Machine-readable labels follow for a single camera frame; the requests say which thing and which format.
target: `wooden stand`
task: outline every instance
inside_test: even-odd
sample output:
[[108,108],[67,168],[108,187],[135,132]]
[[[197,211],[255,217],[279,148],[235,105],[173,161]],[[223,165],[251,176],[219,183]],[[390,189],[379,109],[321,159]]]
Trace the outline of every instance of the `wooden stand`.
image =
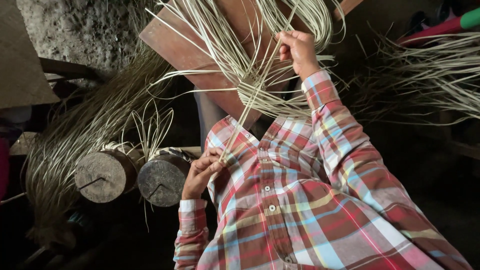
[[131,190],[137,172],[120,151],[105,150],[86,155],[75,169],[75,184],[90,201],[106,203]]
[[160,207],[177,204],[190,164],[175,155],[161,155],[147,162],[138,174],[138,188],[142,196]]

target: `dark floor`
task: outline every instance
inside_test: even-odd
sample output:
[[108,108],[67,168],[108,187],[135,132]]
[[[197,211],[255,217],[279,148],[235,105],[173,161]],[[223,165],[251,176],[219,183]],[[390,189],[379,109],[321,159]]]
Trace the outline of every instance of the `dark floor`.
[[[361,65],[363,52],[355,34],[358,34],[366,50],[373,52],[373,33],[369,21],[377,31],[385,33],[395,22],[392,35],[399,35],[407,19],[418,10],[434,14],[440,0],[365,0],[347,16],[347,36],[329,50],[339,60],[336,73],[351,72]],[[185,95],[172,103],[175,109],[174,125],[164,142],[168,146],[196,146],[199,144],[198,115],[193,95]],[[480,196],[479,178],[472,172],[478,166],[470,158],[454,155],[445,150],[440,142],[422,137],[411,126],[375,123],[365,127],[374,146],[384,157],[389,170],[406,187],[413,201],[425,213],[438,230],[470,262],[480,268]],[[12,173],[18,179],[18,164]],[[12,183],[6,197],[20,192],[18,184]],[[178,230],[178,206],[146,207],[149,227],[145,224],[143,204],[138,204],[139,194],[132,193],[122,200],[131,205],[112,213],[115,219],[124,220],[113,230],[105,233],[101,244],[81,257],[57,257],[51,268],[63,269],[171,269],[173,268],[173,242]],[[208,208],[209,227],[216,227],[215,210]],[[32,224],[32,213],[26,198],[18,199],[0,207],[0,265],[15,268],[38,247],[24,238]]]

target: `red plaid shirt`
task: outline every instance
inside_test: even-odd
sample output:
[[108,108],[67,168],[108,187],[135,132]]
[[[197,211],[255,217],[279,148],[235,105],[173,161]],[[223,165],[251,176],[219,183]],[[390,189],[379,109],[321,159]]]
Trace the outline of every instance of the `red plaid shirt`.
[[[312,123],[276,119],[262,140],[242,129],[206,202],[180,202],[176,269],[471,269],[430,224],[322,71],[302,85]],[[222,147],[226,117],[207,147]]]

